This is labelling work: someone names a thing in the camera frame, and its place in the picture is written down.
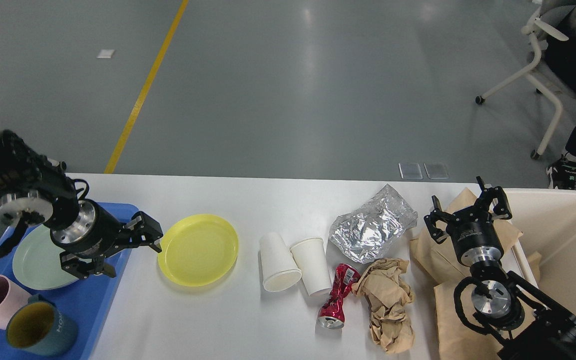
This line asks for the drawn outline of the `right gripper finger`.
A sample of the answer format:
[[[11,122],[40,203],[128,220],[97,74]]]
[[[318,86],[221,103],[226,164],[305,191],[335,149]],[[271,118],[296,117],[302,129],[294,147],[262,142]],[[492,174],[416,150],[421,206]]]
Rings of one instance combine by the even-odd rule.
[[[512,219],[513,214],[505,190],[501,186],[487,186],[481,177],[477,177],[477,183],[481,193],[472,205],[470,219],[476,223]]]
[[[437,196],[432,196],[431,200],[433,208],[429,214],[423,217],[423,220],[431,239],[433,239],[436,244],[440,245],[444,243],[447,238],[452,239],[455,236],[455,230],[459,225],[461,225],[461,217],[454,213],[448,213],[442,210],[441,203]],[[438,222],[446,224],[445,230],[438,228]]]

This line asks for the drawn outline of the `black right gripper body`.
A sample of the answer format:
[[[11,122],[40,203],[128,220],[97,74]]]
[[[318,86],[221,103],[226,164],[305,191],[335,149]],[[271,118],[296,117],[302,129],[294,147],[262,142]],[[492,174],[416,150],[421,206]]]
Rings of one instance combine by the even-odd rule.
[[[449,224],[446,232],[459,264],[472,267],[482,261],[500,262],[504,250],[491,220]]]

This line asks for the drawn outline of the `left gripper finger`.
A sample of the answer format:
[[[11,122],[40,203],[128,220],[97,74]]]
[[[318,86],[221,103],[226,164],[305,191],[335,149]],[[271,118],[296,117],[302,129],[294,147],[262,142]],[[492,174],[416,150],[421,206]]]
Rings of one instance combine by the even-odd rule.
[[[163,231],[160,223],[143,211],[133,214],[128,223],[119,228],[118,249],[135,249],[148,246],[156,253],[162,252],[160,239]]]
[[[99,275],[115,278],[115,268],[107,263],[106,259],[105,255],[101,255],[90,259],[90,262],[85,262],[69,252],[62,252],[59,255],[61,269],[79,280],[86,280],[89,276]]]

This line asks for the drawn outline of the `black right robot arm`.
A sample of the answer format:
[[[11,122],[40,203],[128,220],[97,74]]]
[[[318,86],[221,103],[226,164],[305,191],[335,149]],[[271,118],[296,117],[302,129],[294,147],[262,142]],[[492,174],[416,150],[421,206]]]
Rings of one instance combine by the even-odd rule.
[[[501,346],[502,360],[576,360],[576,315],[514,271],[505,271],[505,251],[494,224],[513,217],[501,186],[477,177],[480,195],[455,212],[437,196],[423,220],[436,244],[451,240],[457,262],[470,275],[454,289],[461,323]]]

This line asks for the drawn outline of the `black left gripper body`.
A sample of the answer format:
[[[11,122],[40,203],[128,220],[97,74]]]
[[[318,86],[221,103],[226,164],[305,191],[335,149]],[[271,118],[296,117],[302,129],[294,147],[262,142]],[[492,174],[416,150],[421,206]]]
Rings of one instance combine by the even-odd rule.
[[[55,246],[82,259],[108,258],[126,249],[126,235],[123,224],[92,200],[78,201],[78,214],[71,225],[50,231]]]

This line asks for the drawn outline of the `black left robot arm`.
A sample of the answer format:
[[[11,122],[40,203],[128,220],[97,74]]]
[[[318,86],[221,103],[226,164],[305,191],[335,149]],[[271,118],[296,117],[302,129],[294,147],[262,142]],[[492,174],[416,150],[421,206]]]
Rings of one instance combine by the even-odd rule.
[[[70,178],[11,130],[0,132],[0,222],[13,232],[0,244],[0,258],[20,244],[29,227],[42,224],[61,249],[61,269],[84,280],[116,276],[107,259],[125,249],[147,246],[161,253],[160,223],[143,211],[121,222],[88,198],[90,186]]]

